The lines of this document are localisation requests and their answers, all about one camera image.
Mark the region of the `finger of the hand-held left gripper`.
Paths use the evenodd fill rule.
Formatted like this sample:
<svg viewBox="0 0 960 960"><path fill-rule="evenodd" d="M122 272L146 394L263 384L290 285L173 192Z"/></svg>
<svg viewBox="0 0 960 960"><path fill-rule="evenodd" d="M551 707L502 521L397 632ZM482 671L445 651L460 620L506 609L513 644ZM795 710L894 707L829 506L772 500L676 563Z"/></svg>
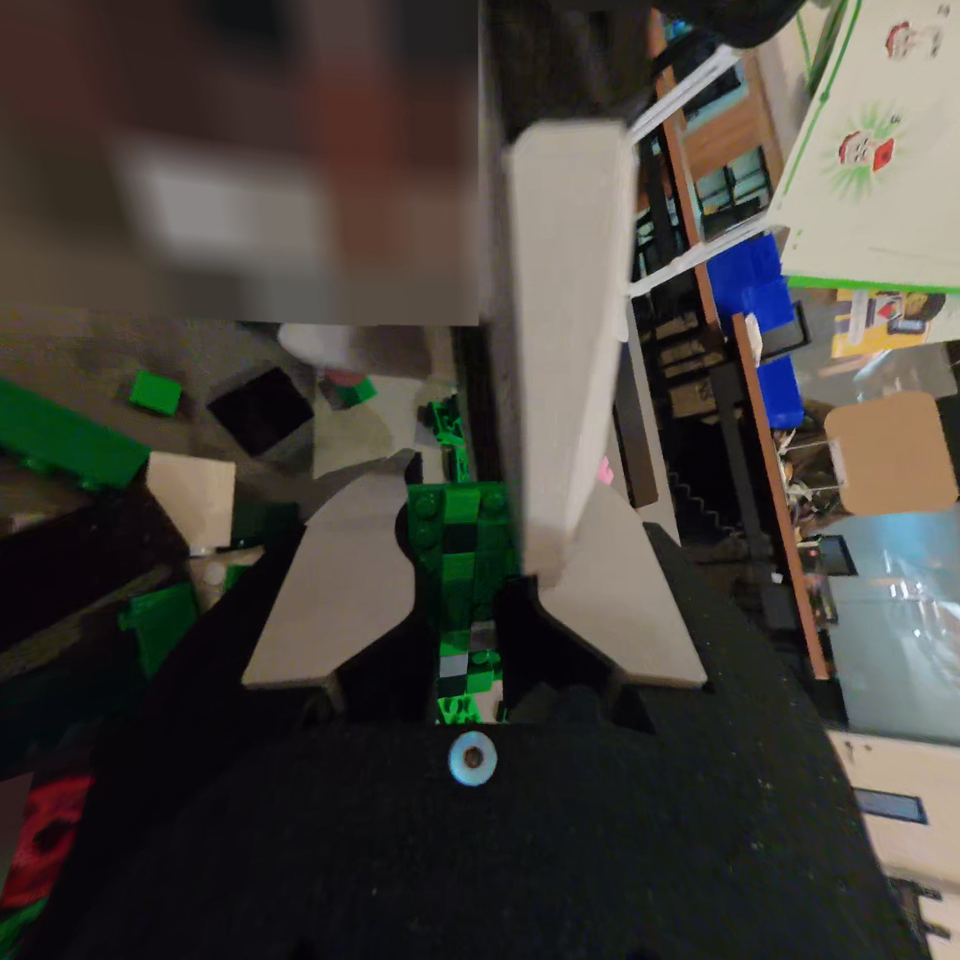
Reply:
<svg viewBox="0 0 960 960"><path fill-rule="evenodd" d="M480 306L498 466L521 573L554 587L612 416L633 244L620 122L537 122L480 166Z"/></svg>

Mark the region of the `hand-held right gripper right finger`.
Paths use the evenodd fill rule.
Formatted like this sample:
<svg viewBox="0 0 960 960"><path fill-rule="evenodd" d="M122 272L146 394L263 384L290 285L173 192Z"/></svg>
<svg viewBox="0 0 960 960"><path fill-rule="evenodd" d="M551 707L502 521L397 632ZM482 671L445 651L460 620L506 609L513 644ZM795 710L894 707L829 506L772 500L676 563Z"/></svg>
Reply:
<svg viewBox="0 0 960 960"><path fill-rule="evenodd" d="M707 673L642 518L596 482L558 550L534 568L546 613L621 676L700 690Z"/></svg>

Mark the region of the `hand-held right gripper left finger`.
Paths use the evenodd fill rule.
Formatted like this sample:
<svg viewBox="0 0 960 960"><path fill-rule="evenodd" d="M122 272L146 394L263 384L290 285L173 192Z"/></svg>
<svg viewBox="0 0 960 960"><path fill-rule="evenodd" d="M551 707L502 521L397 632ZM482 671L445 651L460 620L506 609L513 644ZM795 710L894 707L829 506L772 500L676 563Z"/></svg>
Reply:
<svg viewBox="0 0 960 960"><path fill-rule="evenodd" d="M351 480L306 522L245 688L321 685L413 611L414 566L397 534L412 457L402 451Z"/></svg>

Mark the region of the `green checkered brick assembly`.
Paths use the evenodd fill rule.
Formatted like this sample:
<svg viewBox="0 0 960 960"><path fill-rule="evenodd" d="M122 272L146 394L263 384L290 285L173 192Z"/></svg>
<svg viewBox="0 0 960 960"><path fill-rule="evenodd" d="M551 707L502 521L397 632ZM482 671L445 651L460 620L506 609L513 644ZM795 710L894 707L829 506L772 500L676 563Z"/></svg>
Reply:
<svg viewBox="0 0 960 960"><path fill-rule="evenodd" d="M494 723L500 707L477 701L502 682L495 607L520 573L506 486L411 484L406 508L417 592L436 641L438 724Z"/></svg>

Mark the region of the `white book stand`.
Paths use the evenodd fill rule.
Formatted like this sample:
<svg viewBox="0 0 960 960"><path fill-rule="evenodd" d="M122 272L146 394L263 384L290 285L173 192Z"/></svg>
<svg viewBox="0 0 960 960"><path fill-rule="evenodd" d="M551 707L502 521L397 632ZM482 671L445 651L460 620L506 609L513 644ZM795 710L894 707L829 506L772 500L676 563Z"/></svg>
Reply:
<svg viewBox="0 0 960 960"><path fill-rule="evenodd" d="M671 134L673 132L672 117L680 113L696 94L704 90L722 73L733 68L739 59L739 50L720 44L705 63L698 66L687 78L670 87L665 93L658 94L656 100L630 127L630 139L634 149L639 150L646 138L657 135L660 131L664 131L667 135ZM698 270L710 259L772 229L769 215L766 212L760 212L732 226L714 239L704 240L690 205L693 179L683 147L681 144L672 147L666 143L663 152L666 154L666 164L674 177L675 185L683 186L683 190L675 190L675 204L679 209L680 221L686 232L687 247L663 267L630 283L628 295L631 299L647 295L688 271Z"/></svg>

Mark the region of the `white toy brick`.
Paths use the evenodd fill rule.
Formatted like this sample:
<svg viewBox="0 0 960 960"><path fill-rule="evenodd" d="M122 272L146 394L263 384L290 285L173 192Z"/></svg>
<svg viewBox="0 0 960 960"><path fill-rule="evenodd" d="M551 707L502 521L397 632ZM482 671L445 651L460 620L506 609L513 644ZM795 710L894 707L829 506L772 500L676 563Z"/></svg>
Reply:
<svg viewBox="0 0 960 960"><path fill-rule="evenodd" d="M235 480L233 462L150 452L147 489L174 524L192 556L230 546Z"/></svg>

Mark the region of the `blue storage bin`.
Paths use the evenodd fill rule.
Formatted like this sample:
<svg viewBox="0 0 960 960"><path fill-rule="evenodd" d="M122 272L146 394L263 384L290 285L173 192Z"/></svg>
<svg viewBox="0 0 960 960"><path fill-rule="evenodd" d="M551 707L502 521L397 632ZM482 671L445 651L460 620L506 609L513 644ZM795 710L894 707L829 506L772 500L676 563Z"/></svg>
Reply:
<svg viewBox="0 0 960 960"><path fill-rule="evenodd" d="M792 356L784 354L756 368L767 421L772 430L800 427L805 409Z"/></svg>
<svg viewBox="0 0 960 960"><path fill-rule="evenodd" d="M706 262L721 329L733 335L736 315L753 315L761 332L795 318L775 236L762 233L732 246Z"/></svg>

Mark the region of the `wooden table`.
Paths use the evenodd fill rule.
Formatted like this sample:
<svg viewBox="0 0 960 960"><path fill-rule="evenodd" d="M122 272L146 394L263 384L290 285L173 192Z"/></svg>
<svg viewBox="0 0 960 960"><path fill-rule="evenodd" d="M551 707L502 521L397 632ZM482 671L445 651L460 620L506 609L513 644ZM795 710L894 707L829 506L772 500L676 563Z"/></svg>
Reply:
<svg viewBox="0 0 960 960"><path fill-rule="evenodd" d="M758 368L754 359L747 319L735 314L731 319L736 361L745 389L746 405L762 462L761 487L771 502L774 515L772 541L777 558L783 560L783 584L788 587L796 609L798 632L802 637L812 675L816 681L832 678L831 666L824 654L810 603L805 572L797 546L795 529L788 508L780 460L769 417L763 402Z"/></svg>

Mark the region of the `black sloped toy brick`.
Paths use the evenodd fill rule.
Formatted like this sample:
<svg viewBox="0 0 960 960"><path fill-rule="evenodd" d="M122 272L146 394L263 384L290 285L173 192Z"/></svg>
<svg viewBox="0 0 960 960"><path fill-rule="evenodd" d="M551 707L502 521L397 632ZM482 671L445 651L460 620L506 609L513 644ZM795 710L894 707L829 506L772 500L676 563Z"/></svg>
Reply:
<svg viewBox="0 0 960 960"><path fill-rule="evenodd" d="M250 458L269 452L314 418L311 404L279 366L221 392L206 410Z"/></svg>

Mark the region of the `long black toy plate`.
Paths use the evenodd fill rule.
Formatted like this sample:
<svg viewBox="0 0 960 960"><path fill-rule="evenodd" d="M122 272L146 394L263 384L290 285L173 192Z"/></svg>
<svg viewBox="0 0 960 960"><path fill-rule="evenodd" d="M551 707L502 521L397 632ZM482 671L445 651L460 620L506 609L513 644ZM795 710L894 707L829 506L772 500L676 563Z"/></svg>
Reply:
<svg viewBox="0 0 960 960"><path fill-rule="evenodd" d="M143 574L185 561L188 553L184 537L144 487L3 537L2 652Z"/></svg>

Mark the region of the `pile of green toy bricks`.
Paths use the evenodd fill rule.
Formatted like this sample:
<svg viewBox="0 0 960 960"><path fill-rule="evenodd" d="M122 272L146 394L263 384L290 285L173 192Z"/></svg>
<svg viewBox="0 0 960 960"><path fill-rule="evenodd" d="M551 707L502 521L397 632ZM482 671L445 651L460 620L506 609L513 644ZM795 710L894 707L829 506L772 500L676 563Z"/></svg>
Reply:
<svg viewBox="0 0 960 960"><path fill-rule="evenodd" d="M168 378L139 371L133 381L130 402L152 413L176 413L182 388ZM378 395L370 378L352 386L336 386L329 378L318 381L317 397L333 399L333 412L345 413L368 404ZM456 393L432 400L420 408L417 422L425 427L452 463L454 479L468 479L466 440ZM234 509L230 540L232 550L270 548L301 524L296 503L248 503ZM200 615L194 587L180 583L136 596L121 613L118 625L135 634L139 666L147 679L154 678Z"/></svg>

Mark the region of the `glass partition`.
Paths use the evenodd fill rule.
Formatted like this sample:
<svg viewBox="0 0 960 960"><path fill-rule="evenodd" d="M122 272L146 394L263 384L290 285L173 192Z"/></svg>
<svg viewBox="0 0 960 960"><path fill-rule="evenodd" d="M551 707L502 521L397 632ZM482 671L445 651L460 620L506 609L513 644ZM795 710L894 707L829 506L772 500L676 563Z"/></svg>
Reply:
<svg viewBox="0 0 960 960"><path fill-rule="evenodd" d="M815 535L836 621L818 708L853 733L958 746L959 512L848 517Z"/></svg>

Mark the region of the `yellow printed box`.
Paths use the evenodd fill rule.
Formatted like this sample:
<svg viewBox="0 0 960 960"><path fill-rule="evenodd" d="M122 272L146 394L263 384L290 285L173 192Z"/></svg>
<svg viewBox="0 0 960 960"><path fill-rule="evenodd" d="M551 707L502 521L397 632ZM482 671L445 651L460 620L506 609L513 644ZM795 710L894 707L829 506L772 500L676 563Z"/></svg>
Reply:
<svg viewBox="0 0 960 960"><path fill-rule="evenodd" d="M831 358L912 349L958 336L958 294L836 291Z"/></svg>

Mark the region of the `white cabinet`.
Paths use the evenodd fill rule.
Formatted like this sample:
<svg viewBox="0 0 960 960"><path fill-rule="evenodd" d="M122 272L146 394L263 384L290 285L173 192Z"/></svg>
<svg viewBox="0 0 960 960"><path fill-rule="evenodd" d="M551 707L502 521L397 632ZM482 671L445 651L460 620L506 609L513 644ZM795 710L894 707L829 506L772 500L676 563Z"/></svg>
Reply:
<svg viewBox="0 0 960 960"><path fill-rule="evenodd" d="M831 729L884 873L916 890L932 958L958 958L959 749Z"/></svg>

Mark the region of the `long green toy plate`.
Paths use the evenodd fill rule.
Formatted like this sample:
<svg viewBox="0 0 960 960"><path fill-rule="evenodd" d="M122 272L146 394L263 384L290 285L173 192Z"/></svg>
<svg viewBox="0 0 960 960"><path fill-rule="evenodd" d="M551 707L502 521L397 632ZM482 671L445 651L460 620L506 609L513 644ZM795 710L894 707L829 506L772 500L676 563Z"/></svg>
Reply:
<svg viewBox="0 0 960 960"><path fill-rule="evenodd" d="M151 455L149 446L5 379L1 448L28 470L67 475L92 493L126 489Z"/></svg>

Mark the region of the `white instruction booklet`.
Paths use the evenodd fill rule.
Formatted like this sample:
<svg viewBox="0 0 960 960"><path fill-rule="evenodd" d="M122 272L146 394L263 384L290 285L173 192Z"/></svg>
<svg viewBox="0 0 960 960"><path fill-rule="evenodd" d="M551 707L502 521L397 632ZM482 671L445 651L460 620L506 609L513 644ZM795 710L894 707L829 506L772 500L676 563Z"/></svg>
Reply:
<svg viewBox="0 0 960 960"><path fill-rule="evenodd" d="M798 284L958 292L958 2L848 2L772 200Z"/></svg>

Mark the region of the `red round toy brick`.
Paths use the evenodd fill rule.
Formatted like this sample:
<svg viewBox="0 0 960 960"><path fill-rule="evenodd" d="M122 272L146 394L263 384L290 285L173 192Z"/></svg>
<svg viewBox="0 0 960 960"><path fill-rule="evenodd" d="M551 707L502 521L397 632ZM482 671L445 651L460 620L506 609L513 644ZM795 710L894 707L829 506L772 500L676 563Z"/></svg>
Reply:
<svg viewBox="0 0 960 960"><path fill-rule="evenodd" d="M92 774L69 774L30 788L2 887L3 911L49 897L76 841L94 782Z"/></svg>

